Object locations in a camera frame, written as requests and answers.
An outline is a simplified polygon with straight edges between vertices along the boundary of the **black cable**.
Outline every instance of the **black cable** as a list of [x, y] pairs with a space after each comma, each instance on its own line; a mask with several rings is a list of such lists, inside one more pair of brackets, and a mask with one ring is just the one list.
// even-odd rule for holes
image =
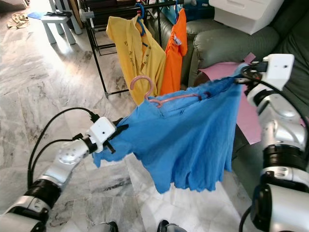
[[35, 143], [34, 145], [34, 148], [32, 150], [32, 153], [30, 155], [30, 158], [29, 158], [29, 163], [28, 163], [28, 173], [27, 173], [27, 182], [28, 182], [28, 189], [30, 188], [32, 182], [33, 182], [33, 179], [31, 178], [31, 166], [32, 166], [32, 160], [33, 160], [33, 157], [34, 157], [34, 154], [36, 152], [36, 149], [38, 148], [38, 145], [41, 141], [41, 139], [43, 138], [47, 128], [49, 127], [49, 125], [58, 117], [60, 116], [61, 114], [67, 112], [67, 111], [70, 111], [70, 110], [84, 110], [86, 112], [88, 112], [91, 116], [91, 120], [93, 122], [95, 122], [97, 119], [98, 119], [98, 115], [94, 114], [92, 111], [86, 109], [86, 108], [83, 108], [83, 107], [73, 107], [73, 108], [69, 108], [69, 109], [66, 109], [66, 110], [63, 110], [61, 111], [60, 113], [56, 114], [52, 119], [49, 120], [49, 122], [46, 124], [46, 126], [44, 127], [43, 131], [41, 132], [37, 142]]
[[262, 80], [259, 80], [259, 79], [256, 79], [256, 78], [253, 78], [251, 77], [250, 75], [248, 75], [246, 73], [247, 70], [250, 70], [251, 67], [254, 67], [253, 66], [245, 66], [241, 69], [241, 74], [248, 78], [249, 80], [251, 81], [254, 81], [254, 82], [257, 82], [257, 83], [260, 83], [266, 87], [269, 87], [271, 88], [273, 91], [275, 91], [276, 93], [280, 94], [283, 98], [285, 98], [290, 104], [292, 107], [294, 107], [294, 109], [299, 113], [301, 119], [304, 121], [305, 123], [305, 126], [306, 126], [306, 130], [307, 130], [307, 142], [306, 142], [306, 150], [305, 150], [305, 161], [308, 162], [309, 161], [309, 123], [306, 119], [306, 117], [304, 116], [304, 114], [301, 112], [301, 110], [290, 100], [290, 98], [281, 90], [277, 89], [276, 87], [272, 86], [271, 84], [265, 82], [265, 81], [262, 81]]
[[245, 220], [247, 218], [247, 216], [249, 215], [251, 211], [251, 206], [245, 211], [245, 213], [242, 215], [240, 223], [239, 223], [239, 228], [238, 228], [238, 232], [242, 232], [243, 230], [243, 225], [245, 224]]
[[72, 139], [57, 139], [57, 140], [54, 140], [48, 144], [46, 144], [42, 149], [41, 151], [38, 153], [37, 157], [35, 158], [34, 162], [33, 162], [33, 165], [31, 167], [31, 179], [33, 180], [33, 175], [34, 175], [34, 169], [35, 169], [35, 165], [37, 164], [38, 162], [38, 159], [40, 158], [40, 156], [42, 155], [42, 153], [44, 152], [44, 150], [46, 148], [48, 148], [51, 144], [54, 144], [54, 143], [58, 143], [58, 142], [71, 142], [73, 141]]

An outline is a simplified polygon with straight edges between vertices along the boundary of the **blue t-shirt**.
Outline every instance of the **blue t-shirt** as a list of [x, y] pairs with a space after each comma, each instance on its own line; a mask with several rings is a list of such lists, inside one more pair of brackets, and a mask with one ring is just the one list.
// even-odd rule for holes
[[94, 163], [100, 160], [121, 160], [131, 152], [149, 171], [159, 193], [174, 182], [177, 188], [202, 191], [215, 190], [222, 181], [224, 169], [231, 171], [231, 157], [241, 85], [234, 77], [209, 81], [164, 96], [196, 93], [202, 97], [172, 100], [157, 108], [144, 101], [119, 124], [129, 128], [110, 140], [115, 153], [105, 148], [94, 153]]

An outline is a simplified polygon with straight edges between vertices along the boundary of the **leather sofa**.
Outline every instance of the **leather sofa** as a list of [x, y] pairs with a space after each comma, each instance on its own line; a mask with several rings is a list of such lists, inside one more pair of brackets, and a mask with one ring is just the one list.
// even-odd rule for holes
[[[157, 21], [147, 27], [158, 40]], [[162, 15], [163, 48], [170, 36], [172, 24]], [[188, 53], [183, 58], [182, 84], [192, 86], [199, 69], [218, 62], [242, 62], [249, 52], [256, 60], [271, 53], [291, 53], [294, 67], [284, 92], [309, 116], [309, 1], [286, 0], [270, 25], [253, 35], [229, 28], [212, 19], [187, 23]], [[260, 143], [249, 145], [239, 128], [234, 141], [233, 170], [252, 196], [263, 167]]]

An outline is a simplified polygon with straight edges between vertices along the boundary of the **yellow shirt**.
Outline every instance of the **yellow shirt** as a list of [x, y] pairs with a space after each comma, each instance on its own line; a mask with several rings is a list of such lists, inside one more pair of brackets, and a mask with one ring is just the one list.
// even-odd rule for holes
[[[155, 83], [151, 95], [157, 96], [161, 90], [166, 54], [153, 39], [142, 20], [146, 33], [140, 36], [141, 27], [137, 23], [137, 18], [138, 15], [131, 20], [110, 16], [106, 33], [116, 45], [126, 85], [129, 87], [134, 77], [146, 75]], [[137, 105], [143, 102], [144, 95], [149, 89], [147, 80], [142, 79], [135, 83], [130, 93]]]

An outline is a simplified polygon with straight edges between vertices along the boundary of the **white box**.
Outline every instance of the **white box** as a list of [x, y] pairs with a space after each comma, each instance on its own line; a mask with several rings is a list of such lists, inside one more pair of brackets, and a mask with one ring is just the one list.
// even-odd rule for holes
[[284, 0], [209, 0], [214, 20], [249, 35], [267, 26]]

